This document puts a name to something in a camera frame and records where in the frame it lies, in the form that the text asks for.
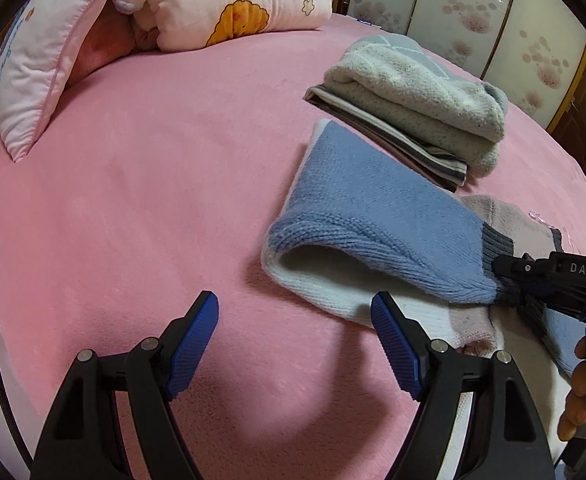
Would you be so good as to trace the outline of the person right hand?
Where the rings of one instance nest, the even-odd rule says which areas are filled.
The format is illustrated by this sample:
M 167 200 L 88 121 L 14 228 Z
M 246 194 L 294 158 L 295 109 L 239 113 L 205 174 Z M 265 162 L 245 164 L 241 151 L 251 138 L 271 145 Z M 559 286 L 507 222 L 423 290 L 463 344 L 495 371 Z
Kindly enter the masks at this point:
M 575 354 L 579 363 L 570 378 L 570 392 L 558 420 L 558 440 L 562 442 L 575 437 L 577 430 L 586 423 L 586 337 L 578 341 Z

